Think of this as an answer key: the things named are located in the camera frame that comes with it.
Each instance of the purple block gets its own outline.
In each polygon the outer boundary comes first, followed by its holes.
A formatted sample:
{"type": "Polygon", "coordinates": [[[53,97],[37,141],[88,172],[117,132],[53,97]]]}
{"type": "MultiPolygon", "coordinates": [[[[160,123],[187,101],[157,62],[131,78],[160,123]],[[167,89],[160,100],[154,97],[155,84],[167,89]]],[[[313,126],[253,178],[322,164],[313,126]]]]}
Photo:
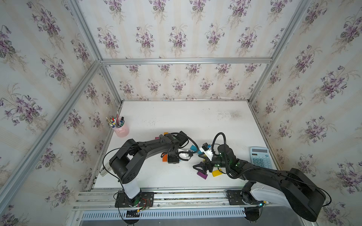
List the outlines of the purple block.
{"type": "Polygon", "coordinates": [[[203,174],[203,173],[201,173],[200,171],[197,171],[197,175],[199,175],[200,177],[202,177],[202,178],[205,179],[205,180],[206,180],[206,178],[207,178],[207,174],[203,174]]]}

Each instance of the calculator display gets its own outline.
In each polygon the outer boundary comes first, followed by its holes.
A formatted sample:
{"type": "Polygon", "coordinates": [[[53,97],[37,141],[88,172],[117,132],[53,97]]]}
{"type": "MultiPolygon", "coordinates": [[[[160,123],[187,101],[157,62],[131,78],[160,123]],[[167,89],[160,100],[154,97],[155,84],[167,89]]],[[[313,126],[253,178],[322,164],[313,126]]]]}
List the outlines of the calculator display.
{"type": "Polygon", "coordinates": [[[264,153],[267,153],[268,150],[265,150],[265,149],[253,149],[253,152],[264,152],[264,153]]]}

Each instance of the orange block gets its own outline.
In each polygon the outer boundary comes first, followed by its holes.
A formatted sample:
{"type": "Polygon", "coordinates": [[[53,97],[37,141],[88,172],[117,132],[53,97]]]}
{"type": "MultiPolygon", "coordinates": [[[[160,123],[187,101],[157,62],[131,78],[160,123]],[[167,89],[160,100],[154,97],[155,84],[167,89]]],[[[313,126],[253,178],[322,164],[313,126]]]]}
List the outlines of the orange block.
{"type": "Polygon", "coordinates": [[[162,157],[162,162],[167,162],[167,154],[162,157]]]}

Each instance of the vent grille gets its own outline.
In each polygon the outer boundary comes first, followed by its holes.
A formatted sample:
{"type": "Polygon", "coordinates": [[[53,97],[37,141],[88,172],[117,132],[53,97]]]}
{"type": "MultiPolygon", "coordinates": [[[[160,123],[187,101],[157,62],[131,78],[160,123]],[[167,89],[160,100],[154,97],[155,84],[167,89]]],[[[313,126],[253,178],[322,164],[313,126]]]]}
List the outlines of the vent grille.
{"type": "MultiPolygon", "coordinates": [[[[140,212],[139,217],[126,215],[127,210],[120,210],[123,219],[177,219],[210,217],[246,217],[244,208],[196,208],[196,209],[149,209],[140,212]]],[[[118,220],[118,210],[84,211],[82,220],[118,220]]]]}

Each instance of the white table surface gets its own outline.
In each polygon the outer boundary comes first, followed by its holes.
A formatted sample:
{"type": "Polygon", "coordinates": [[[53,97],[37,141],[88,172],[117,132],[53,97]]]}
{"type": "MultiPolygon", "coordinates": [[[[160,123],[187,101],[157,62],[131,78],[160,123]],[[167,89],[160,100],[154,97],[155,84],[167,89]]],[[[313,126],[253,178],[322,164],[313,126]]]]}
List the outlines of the white table surface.
{"type": "MultiPolygon", "coordinates": [[[[119,138],[113,133],[107,152],[121,147],[128,139],[149,141],[164,132],[183,131],[201,148],[212,143],[215,135],[223,132],[226,142],[237,158],[250,162],[250,147],[266,147],[246,101],[125,101],[120,113],[130,128],[130,133],[119,138]]],[[[219,136],[216,143],[222,144],[219,136]]],[[[189,149],[192,143],[183,148],[189,149]]],[[[106,156],[105,162],[116,154],[106,156]]],[[[140,188],[232,188],[242,187],[244,180],[231,179],[223,174],[213,177],[208,172],[204,180],[192,166],[203,159],[194,155],[189,161],[178,164],[162,162],[161,154],[145,160],[137,175],[140,188]]],[[[121,188],[110,174],[98,175],[93,188],[121,188]]]]}

